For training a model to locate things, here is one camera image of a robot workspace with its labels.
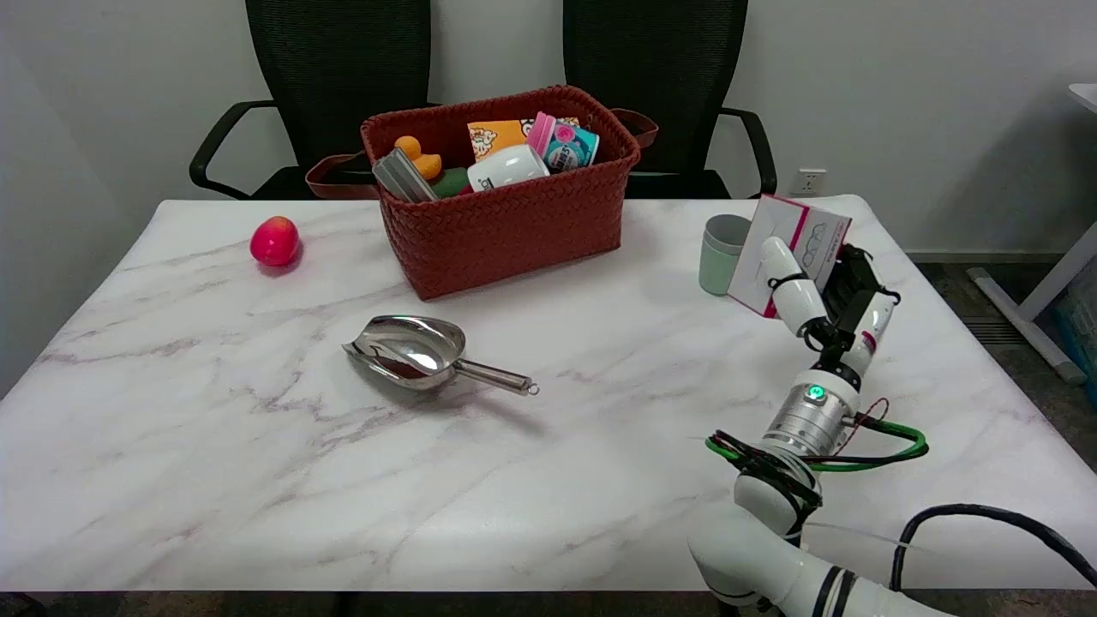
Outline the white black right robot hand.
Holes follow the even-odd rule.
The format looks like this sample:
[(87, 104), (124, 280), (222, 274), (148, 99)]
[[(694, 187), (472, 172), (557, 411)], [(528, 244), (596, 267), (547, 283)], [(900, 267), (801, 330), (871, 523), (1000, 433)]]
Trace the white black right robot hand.
[(881, 284), (872, 256), (844, 243), (823, 288), (800, 268), (792, 250), (771, 236), (761, 245), (764, 283), (776, 315), (811, 351), (814, 370), (860, 390), (901, 294)]

